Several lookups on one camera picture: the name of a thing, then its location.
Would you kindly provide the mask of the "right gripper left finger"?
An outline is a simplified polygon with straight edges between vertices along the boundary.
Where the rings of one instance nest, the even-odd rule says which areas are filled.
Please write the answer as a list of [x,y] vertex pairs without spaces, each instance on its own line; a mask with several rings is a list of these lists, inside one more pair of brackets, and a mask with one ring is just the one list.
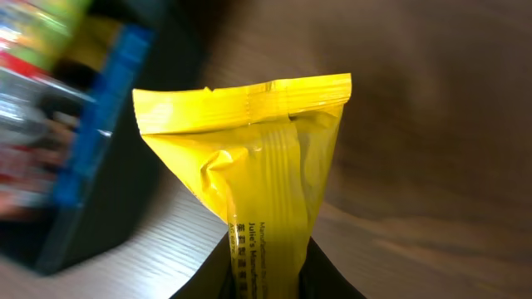
[[235,299],[229,250],[226,233],[192,278],[170,299]]

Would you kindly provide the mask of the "blue snack bar wrapper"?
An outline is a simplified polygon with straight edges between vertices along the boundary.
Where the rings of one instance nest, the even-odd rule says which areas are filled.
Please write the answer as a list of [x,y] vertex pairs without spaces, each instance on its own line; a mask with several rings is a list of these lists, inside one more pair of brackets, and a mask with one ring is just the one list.
[[81,113],[71,157],[53,191],[53,203],[79,205],[89,192],[107,151],[126,97],[149,50],[153,32],[132,23],[98,29],[90,25],[78,33],[88,42],[74,46],[75,57],[96,68]]

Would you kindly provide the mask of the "dark green box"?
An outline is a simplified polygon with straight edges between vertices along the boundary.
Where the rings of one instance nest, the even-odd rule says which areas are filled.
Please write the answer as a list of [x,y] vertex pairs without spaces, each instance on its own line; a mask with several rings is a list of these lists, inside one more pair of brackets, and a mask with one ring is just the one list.
[[195,85],[204,47],[181,1],[88,1],[86,14],[52,71],[52,77],[86,96],[96,68],[75,57],[74,46],[88,42],[78,33],[95,25],[132,23],[150,29],[153,39],[131,93],[126,97],[96,179],[74,207],[53,203],[22,221],[1,219],[1,254],[42,275],[52,275],[121,245],[135,231],[155,191],[162,163],[140,137],[132,92],[182,91]]

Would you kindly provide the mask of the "Haribo gummy worms bag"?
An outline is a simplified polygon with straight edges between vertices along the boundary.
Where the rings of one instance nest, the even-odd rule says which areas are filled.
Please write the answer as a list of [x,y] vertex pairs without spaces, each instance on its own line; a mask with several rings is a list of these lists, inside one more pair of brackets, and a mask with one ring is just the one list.
[[52,71],[90,3],[1,3],[1,219],[48,208],[89,97]]

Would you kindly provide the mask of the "yellow snack packet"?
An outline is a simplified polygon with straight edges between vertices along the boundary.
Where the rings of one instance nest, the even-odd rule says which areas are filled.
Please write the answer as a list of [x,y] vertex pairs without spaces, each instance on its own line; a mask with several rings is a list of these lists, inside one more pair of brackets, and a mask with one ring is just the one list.
[[295,298],[349,74],[194,91],[136,89],[142,139],[229,229],[240,298]]

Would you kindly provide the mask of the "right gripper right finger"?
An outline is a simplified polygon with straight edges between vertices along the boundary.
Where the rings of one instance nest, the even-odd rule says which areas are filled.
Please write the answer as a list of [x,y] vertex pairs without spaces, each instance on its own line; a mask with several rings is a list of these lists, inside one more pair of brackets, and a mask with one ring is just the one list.
[[313,238],[299,273],[299,299],[366,299],[333,265]]

